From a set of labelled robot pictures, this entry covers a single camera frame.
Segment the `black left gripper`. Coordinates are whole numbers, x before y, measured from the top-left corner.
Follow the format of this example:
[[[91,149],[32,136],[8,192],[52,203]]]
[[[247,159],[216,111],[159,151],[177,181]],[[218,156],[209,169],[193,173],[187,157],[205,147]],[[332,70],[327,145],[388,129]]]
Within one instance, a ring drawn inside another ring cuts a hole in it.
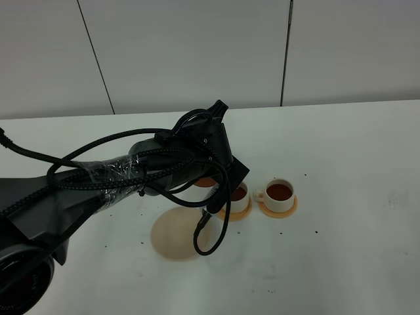
[[[190,111],[184,114],[170,131],[170,147],[183,148],[194,153],[197,159],[206,159],[220,164],[226,171],[230,184],[234,183],[235,159],[230,149],[223,117],[228,106],[217,100],[207,111]],[[175,171],[172,184],[196,182],[199,178],[211,177],[217,183],[222,175],[210,165],[191,163]]]

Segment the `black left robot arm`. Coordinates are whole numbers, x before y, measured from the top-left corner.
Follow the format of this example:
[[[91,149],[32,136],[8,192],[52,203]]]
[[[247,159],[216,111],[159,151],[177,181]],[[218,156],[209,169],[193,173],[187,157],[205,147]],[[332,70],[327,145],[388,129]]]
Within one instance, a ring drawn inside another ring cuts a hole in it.
[[[1,179],[1,313],[23,314],[46,292],[68,240],[91,216],[132,194],[161,195],[209,219],[230,208],[248,169],[231,153],[222,115],[193,110],[171,129],[134,129],[91,142],[63,158],[1,144],[50,164],[36,178]]]

